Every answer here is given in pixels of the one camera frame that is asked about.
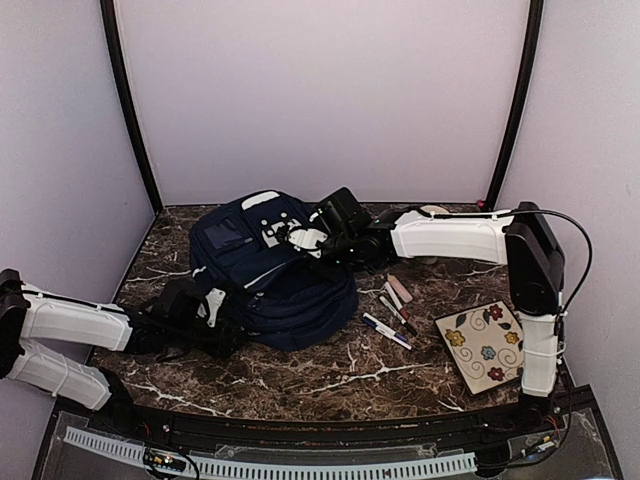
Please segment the navy blue student backpack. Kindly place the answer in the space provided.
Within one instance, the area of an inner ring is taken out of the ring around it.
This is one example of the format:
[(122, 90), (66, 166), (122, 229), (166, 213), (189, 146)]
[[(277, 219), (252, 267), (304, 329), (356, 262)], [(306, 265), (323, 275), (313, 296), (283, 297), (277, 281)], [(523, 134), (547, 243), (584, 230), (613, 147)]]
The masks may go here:
[(350, 268), (327, 265), (287, 239), (313, 228), (313, 213), (298, 198), (266, 190), (196, 221), (189, 231), (190, 266), (205, 292), (223, 293), (217, 318), (281, 351), (306, 349), (349, 322), (359, 303)]

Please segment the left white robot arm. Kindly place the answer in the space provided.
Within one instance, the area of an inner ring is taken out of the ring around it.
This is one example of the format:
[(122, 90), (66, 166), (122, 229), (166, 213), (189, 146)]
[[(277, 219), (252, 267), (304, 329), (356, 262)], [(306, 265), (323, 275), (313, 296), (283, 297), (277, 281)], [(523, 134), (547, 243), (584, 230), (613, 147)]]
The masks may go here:
[(49, 347), (63, 342), (131, 355), (198, 350), (228, 358), (247, 341), (225, 319), (220, 290), (204, 293), (189, 279), (173, 279), (139, 306), (101, 304), (41, 290), (18, 271), (1, 272), (1, 376), (101, 412), (120, 436), (141, 427), (140, 412), (118, 375), (90, 367)]

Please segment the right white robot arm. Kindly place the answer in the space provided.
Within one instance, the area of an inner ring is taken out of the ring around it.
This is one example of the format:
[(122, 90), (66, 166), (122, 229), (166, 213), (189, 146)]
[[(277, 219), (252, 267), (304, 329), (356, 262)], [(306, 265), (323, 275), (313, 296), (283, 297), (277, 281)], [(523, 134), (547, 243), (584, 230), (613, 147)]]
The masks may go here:
[(442, 335), (460, 369), (499, 384), (519, 378), (527, 397), (510, 413), (521, 434), (549, 416), (561, 355), (565, 256), (536, 204), (490, 213), (440, 213), (408, 207), (372, 216), (348, 188), (317, 204), (307, 225), (288, 236), (299, 250), (326, 261), (367, 266), (419, 257), (461, 258), (505, 265), (517, 321), (495, 306), (459, 315)]

